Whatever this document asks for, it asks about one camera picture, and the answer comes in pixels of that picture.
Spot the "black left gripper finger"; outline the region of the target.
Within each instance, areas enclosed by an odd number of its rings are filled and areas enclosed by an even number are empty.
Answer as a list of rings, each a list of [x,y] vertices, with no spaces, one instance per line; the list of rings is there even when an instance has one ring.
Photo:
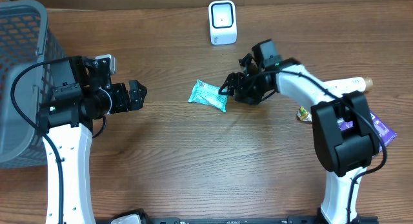
[[[145,97],[141,94],[130,95],[130,108],[129,110],[140,110],[143,108]]]
[[[130,80],[128,84],[130,87],[129,94],[131,97],[145,97],[147,95],[147,88],[138,80]]]

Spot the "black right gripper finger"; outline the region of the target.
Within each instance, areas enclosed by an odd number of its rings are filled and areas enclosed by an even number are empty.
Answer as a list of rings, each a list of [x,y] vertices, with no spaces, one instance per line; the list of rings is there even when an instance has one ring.
[[[223,96],[234,96],[236,93],[236,87],[221,87],[218,90],[219,95]]]
[[[230,73],[221,87],[237,87],[237,74]]]

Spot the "mint green wipes pack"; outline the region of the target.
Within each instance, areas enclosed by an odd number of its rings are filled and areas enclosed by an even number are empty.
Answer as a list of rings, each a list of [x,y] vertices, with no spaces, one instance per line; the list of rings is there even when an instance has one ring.
[[[227,111],[227,97],[219,94],[219,87],[210,85],[199,79],[192,89],[188,102],[209,105],[222,112]]]

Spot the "green yellow snack packet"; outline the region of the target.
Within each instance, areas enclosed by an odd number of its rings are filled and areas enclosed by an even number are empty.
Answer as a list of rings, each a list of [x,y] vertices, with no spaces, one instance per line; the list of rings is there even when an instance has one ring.
[[[312,114],[309,111],[307,111],[304,107],[299,108],[297,112],[297,118],[300,121],[312,122]]]

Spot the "white tube gold cap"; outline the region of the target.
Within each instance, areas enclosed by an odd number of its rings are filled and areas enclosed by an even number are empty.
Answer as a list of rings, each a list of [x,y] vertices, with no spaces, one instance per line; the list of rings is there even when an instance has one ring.
[[[373,87],[373,80],[369,77],[351,77],[325,81],[324,84],[332,94],[340,97],[342,94],[354,91],[362,93],[370,91]]]

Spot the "purple Carefree pad pack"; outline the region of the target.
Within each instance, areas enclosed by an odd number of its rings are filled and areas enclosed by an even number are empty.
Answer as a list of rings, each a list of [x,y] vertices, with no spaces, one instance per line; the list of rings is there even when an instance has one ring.
[[[373,111],[370,111],[370,115],[374,127],[379,132],[379,135],[387,147],[397,137],[397,133],[386,123],[384,123]],[[346,130],[353,127],[353,121],[346,122],[344,119],[339,119],[337,123],[341,130]]]

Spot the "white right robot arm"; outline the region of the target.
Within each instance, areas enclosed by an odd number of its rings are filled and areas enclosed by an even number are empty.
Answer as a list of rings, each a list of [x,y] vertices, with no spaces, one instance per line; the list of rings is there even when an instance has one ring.
[[[243,72],[231,73],[219,94],[257,105],[272,94],[287,96],[310,109],[316,156],[327,172],[318,223],[361,223],[356,200],[361,178],[383,146],[362,92],[340,94],[311,75],[296,59],[247,54]]]

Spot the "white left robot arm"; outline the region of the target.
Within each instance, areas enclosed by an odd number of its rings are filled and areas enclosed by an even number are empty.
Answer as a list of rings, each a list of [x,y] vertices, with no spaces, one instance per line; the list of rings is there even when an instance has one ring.
[[[109,114],[139,110],[147,89],[140,82],[113,84],[117,60],[110,54],[74,56],[50,65],[52,98],[41,105],[46,131],[47,223],[95,223],[90,195],[93,122]]]

